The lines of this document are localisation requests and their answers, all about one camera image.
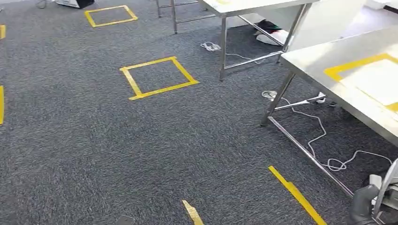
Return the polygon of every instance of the floor marking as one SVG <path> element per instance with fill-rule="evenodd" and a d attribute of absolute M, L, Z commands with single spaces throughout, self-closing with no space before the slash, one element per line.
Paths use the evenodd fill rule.
<path fill-rule="evenodd" d="M 148 65 L 155 64 L 155 63 L 166 62 L 166 61 L 172 61 L 174 63 L 174 65 L 177 67 L 177 69 L 188 79 L 188 82 L 177 84 L 177 85 L 174 85 L 174 86 L 171 86 L 171 87 L 167 87 L 167 88 L 162 88 L 162 89 L 159 89 L 159 90 L 154 90 L 154 91 L 142 93 L 142 91 L 139 89 L 137 83 L 135 82 L 134 78 L 131 76 L 131 74 L 129 72 L 129 69 L 143 67 L 143 66 L 148 66 Z M 190 86 L 190 85 L 199 83 L 199 81 L 196 81 L 188 73 L 188 71 L 186 71 L 186 69 L 177 61 L 177 58 L 175 56 L 164 58 L 164 59 L 159 59 L 159 60 L 154 60 L 154 61 L 150 61 L 150 62 L 145 62 L 145 63 L 141 63 L 141 64 L 129 66 L 129 67 L 122 67 L 122 68 L 120 68 L 120 71 L 123 72 L 124 76 L 126 77 L 127 81 L 129 82 L 131 88 L 133 88 L 133 91 L 136 94 L 135 96 L 130 97 L 129 98 L 130 100 L 136 100 L 136 99 L 140 99 L 140 98 L 145 98 L 145 97 L 148 97 L 148 96 L 151 96 L 151 95 L 155 95 L 155 94 L 159 94 L 159 93 L 166 92 L 166 91 L 169 91 L 169 90 L 175 90 L 175 89 L 178 89 L 178 88 L 183 88 L 183 87 L 186 87 L 186 86 Z"/>
<path fill-rule="evenodd" d="M 99 11 L 108 10 L 108 9 L 114 9 L 114 8 L 124 8 L 127 11 L 127 13 L 131 16 L 131 19 L 120 20 L 120 21 L 115 21 L 115 22 L 108 22 L 108 23 L 103 23 L 103 24 L 96 24 L 94 22 L 94 20 L 92 19 L 91 15 L 90 15 L 90 13 L 99 12 Z M 113 24 L 118 24 L 118 23 L 124 23 L 124 22 L 129 22 L 129 21 L 133 21 L 133 20 L 137 20 L 138 19 L 138 17 L 126 5 L 109 7 L 109 8 L 100 8 L 100 9 L 94 9 L 94 10 L 87 10 L 87 11 L 84 12 L 84 15 L 86 16 L 88 22 L 90 23 L 90 25 L 92 27 L 102 27 L 102 26 L 113 25 Z"/>
<path fill-rule="evenodd" d="M 0 25 L 0 40 L 6 37 L 6 26 Z"/>
<path fill-rule="evenodd" d="M 188 211 L 189 216 L 191 217 L 194 225 L 203 225 L 202 219 L 200 218 L 198 212 L 194 207 L 189 205 L 186 200 L 183 200 L 183 204 Z"/>
<path fill-rule="evenodd" d="M 4 88 L 0 86 L 0 125 L 3 124 L 4 119 Z"/>
<path fill-rule="evenodd" d="M 326 225 L 326 222 L 321 218 L 321 216 L 315 211 L 312 205 L 307 201 L 307 199 L 300 193 L 300 191 L 294 186 L 293 183 L 288 182 L 283 178 L 283 176 L 273 167 L 270 166 L 268 169 L 273 173 L 276 178 L 285 186 L 286 189 L 297 199 L 297 201 L 303 206 L 307 213 L 314 219 L 318 225 Z"/>

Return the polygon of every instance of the dark object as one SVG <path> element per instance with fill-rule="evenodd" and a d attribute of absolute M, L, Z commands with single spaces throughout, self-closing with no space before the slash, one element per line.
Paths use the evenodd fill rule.
<path fill-rule="evenodd" d="M 261 29 L 265 30 L 267 33 L 272 34 L 275 31 L 282 30 L 278 26 L 276 26 L 274 23 L 267 21 L 267 20 L 262 20 L 260 21 L 257 26 L 259 26 Z"/>
<path fill-rule="evenodd" d="M 372 219 L 372 199 L 379 194 L 379 189 L 371 184 L 354 193 L 350 208 L 351 225 L 377 225 Z"/>
<path fill-rule="evenodd" d="M 388 10 L 390 12 L 398 14 L 398 9 L 397 8 L 394 8 L 394 7 L 391 7 L 391 6 L 385 6 L 384 9 L 386 9 L 386 10 Z"/>
<path fill-rule="evenodd" d="M 337 106 L 337 102 L 331 102 L 331 103 L 329 104 L 329 106 L 330 106 L 330 107 L 336 107 L 336 106 Z"/>
<path fill-rule="evenodd" d="M 94 3 L 94 0 L 56 0 L 59 5 L 70 6 L 74 8 L 84 8 Z"/>

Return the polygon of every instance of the white wall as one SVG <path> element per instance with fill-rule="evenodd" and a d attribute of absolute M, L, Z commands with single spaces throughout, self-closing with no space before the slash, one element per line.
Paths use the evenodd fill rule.
<path fill-rule="evenodd" d="M 366 0 L 320 0 L 313 3 L 307 15 L 303 17 L 289 50 L 341 38 L 365 2 Z M 293 6 L 276 10 L 261 10 L 257 12 L 260 16 L 251 14 L 245 17 L 253 23 L 265 18 L 289 31 L 299 8 L 300 6 Z M 234 17 L 228 18 L 227 23 L 229 27 L 246 25 L 241 19 Z"/>
<path fill-rule="evenodd" d="M 386 6 L 391 0 L 367 0 L 365 5 L 372 9 L 382 9 Z"/>
<path fill-rule="evenodd" d="M 343 32 L 364 6 L 366 0 L 321 0 L 312 5 L 290 50 L 341 38 Z"/>
<path fill-rule="evenodd" d="M 398 9 L 398 0 L 391 0 L 389 4 L 387 4 L 390 7 Z"/>

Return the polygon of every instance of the metal table leg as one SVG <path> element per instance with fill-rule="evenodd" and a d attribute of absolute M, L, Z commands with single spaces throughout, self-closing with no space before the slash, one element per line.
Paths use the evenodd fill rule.
<path fill-rule="evenodd" d="M 227 18 L 222 18 L 221 23 L 221 35 L 220 35 L 220 43 L 221 43 L 221 55 L 220 55 L 220 81 L 223 81 L 225 76 L 225 58 L 227 54 Z"/>
<path fill-rule="evenodd" d="M 282 133 L 289 138 L 300 150 L 308 157 L 311 161 L 315 163 L 317 167 L 319 167 L 328 177 L 330 177 L 337 185 L 339 185 L 344 193 L 349 197 L 353 197 L 354 194 L 352 191 L 344 185 L 341 181 L 339 181 L 331 172 L 329 172 L 322 164 L 300 143 L 298 142 L 282 125 L 280 125 L 272 116 L 269 116 L 268 119 L 275 124 L 275 126 L 282 131 Z"/>
<path fill-rule="evenodd" d="M 171 4 L 171 14 L 173 16 L 173 26 L 174 26 L 174 33 L 177 34 L 177 19 L 176 19 L 176 3 L 174 0 L 170 0 Z"/>
<path fill-rule="evenodd" d="M 156 7 L 158 8 L 158 18 L 161 18 L 161 6 L 159 0 L 156 0 Z"/>
<path fill-rule="evenodd" d="M 261 120 L 261 126 L 265 126 L 268 124 L 268 117 L 272 115 L 272 113 L 274 112 L 276 106 L 278 105 L 279 100 L 281 100 L 283 94 L 286 92 L 289 84 L 291 83 L 291 81 L 294 78 L 294 73 L 293 72 L 289 72 L 289 75 L 286 77 L 286 79 L 283 81 L 281 87 L 279 88 L 275 99 L 272 101 L 271 105 L 269 106 L 267 112 L 265 113 L 264 117 Z"/>
<path fill-rule="evenodd" d="M 285 44 L 283 45 L 283 48 L 282 48 L 282 52 L 285 53 L 289 50 L 291 40 L 292 40 L 293 36 L 296 34 L 297 28 L 301 25 L 302 19 L 307 14 L 311 5 L 312 5 L 312 3 L 301 5 L 296 18 L 294 19 L 293 24 L 291 25 L 289 34 L 288 34 Z M 281 56 L 279 55 L 277 63 L 280 62 L 280 58 L 281 58 Z"/>

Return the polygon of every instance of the yellow tape square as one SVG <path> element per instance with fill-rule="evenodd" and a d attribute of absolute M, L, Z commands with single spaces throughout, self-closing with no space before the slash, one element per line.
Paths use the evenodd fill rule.
<path fill-rule="evenodd" d="M 387 53 L 383 53 L 383 54 L 380 54 L 380 55 L 375 55 L 375 56 L 371 56 L 371 57 L 368 57 L 368 58 L 364 58 L 364 59 L 361 59 L 361 60 L 358 60 L 358 61 L 353 61 L 353 62 L 345 63 L 345 64 L 342 64 L 342 65 L 338 65 L 338 66 L 335 66 L 335 67 L 327 68 L 327 69 L 324 70 L 324 73 L 326 75 L 328 75 L 329 77 L 331 77 L 336 82 L 340 82 L 343 79 L 343 77 L 339 73 L 341 73 L 343 71 L 346 71 L 346 70 L 349 70 L 349 69 L 358 68 L 358 67 L 364 66 L 366 64 L 370 64 L 370 63 L 374 63 L 374 62 L 377 62 L 377 61 L 381 61 L 381 60 L 390 60 L 390 61 L 395 62 L 395 63 L 398 64 L 398 59 L 397 58 L 394 58 L 394 57 L 390 56 Z M 398 112 L 398 102 L 393 103 L 391 105 L 386 105 L 385 107 L 388 108 L 391 111 Z"/>
<path fill-rule="evenodd" d="M 0 40 L 6 37 L 6 26 L 0 25 Z"/>
<path fill-rule="evenodd" d="M 138 67 L 148 66 L 148 65 L 155 64 L 155 63 L 166 62 L 166 61 L 172 61 L 173 64 L 177 67 L 177 69 L 187 78 L 188 82 L 177 84 L 177 85 L 174 85 L 174 86 L 171 86 L 171 87 L 167 87 L 167 88 L 162 88 L 162 89 L 159 89 L 159 90 L 154 90 L 154 91 L 142 93 L 141 90 L 139 89 L 137 83 L 135 82 L 135 80 L 131 76 L 131 74 L 129 72 L 129 69 L 134 69 L 134 68 L 138 68 Z M 189 85 L 193 85 L 193 84 L 199 83 L 199 81 L 196 81 L 188 73 L 188 71 L 186 71 L 185 68 L 177 61 L 177 57 L 175 57 L 175 56 L 164 58 L 164 59 L 159 59 L 159 60 L 154 60 L 154 61 L 150 61 L 150 62 L 146 62 L 146 63 L 141 63 L 141 64 L 129 66 L 129 67 L 122 67 L 122 68 L 120 68 L 120 71 L 123 72 L 124 76 L 126 77 L 127 81 L 129 82 L 131 88 L 133 88 L 133 91 L 136 94 L 135 96 L 130 97 L 129 98 L 130 100 L 136 100 L 136 99 L 140 99 L 140 98 L 145 98 L 145 97 L 148 97 L 148 96 L 151 96 L 151 95 L 155 95 L 155 94 L 159 94 L 159 93 L 166 92 L 166 91 L 169 91 L 169 90 L 183 88 L 183 87 L 186 87 L 186 86 L 189 86 Z"/>
<path fill-rule="evenodd" d="M 99 12 L 99 11 L 104 11 L 108 9 L 114 9 L 114 8 L 124 8 L 127 13 L 131 16 L 131 19 L 127 20 L 120 20 L 120 21 L 115 21 L 115 22 L 108 22 L 108 23 L 103 23 L 103 24 L 96 24 L 94 20 L 92 19 L 90 13 L 94 12 Z M 124 6 L 115 6 L 115 7 L 109 7 L 109 8 L 100 8 L 100 9 L 94 9 L 94 10 L 87 10 L 84 12 L 88 22 L 91 24 L 92 27 L 102 27 L 102 26 L 107 26 L 107 25 L 113 25 L 113 24 L 118 24 L 118 23 L 124 23 L 124 22 L 129 22 L 138 19 L 138 17 L 127 7 L 126 5 Z"/>

